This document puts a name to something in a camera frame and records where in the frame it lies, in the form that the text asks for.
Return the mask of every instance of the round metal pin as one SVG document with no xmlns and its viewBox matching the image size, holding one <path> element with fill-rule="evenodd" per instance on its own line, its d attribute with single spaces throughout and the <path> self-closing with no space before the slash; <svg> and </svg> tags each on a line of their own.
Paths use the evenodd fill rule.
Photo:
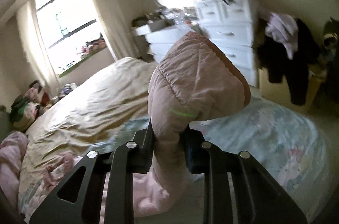
<svg viewBox="0 0 339 224">
<path fill-rule="evenodd" d="M 251 154 L 248 151 L 242 151 L 240 152 L 240 157 L 244 159 L 248 159 L 251 157 Z"/>
<path fill-rule="evenodd" d="M 97 157 L 98 153 L 94 150 L 90 151 L 89 153 L 87 153 L 87 157 L 88 158 L 95 158 Z"/>
<path fill-rule="evenodd" d="M 212 146 L 212 144 L 211 144 L 210 142 L 203 142 L 203 143 L 201 144 L 201 147 L 207 148 L 207 149 L 209 149 L 211 146 Z"/>
<path fill-rule="evenodd" d="M 128 143 L 126 144 L 126 146 L 127 146 L 128 148 L 135 148 L 135 147 L 137 146 L 137 143 L 136 143 L 136 142 L 128 142 Z"/>
</svg>

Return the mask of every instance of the beige curtain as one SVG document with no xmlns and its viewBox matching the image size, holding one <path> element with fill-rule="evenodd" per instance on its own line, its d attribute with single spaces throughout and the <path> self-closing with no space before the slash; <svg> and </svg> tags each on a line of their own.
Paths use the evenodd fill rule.
<svg viewBox="0 0 339 224">
<path fill-rule="evenodd" d="M 139 57 L 118 0 L 93 0 L 93 3 L 115 60 Z"/>
<path fill-rule="evenodd" d="M 29 0 L 17 11 L 17 23 L 27 61 L 40 83 L 52 97 L 55 96 L 60 89 L 59 78 L 54 72 L 41 38 L 35 0 Z"/>
</svg>

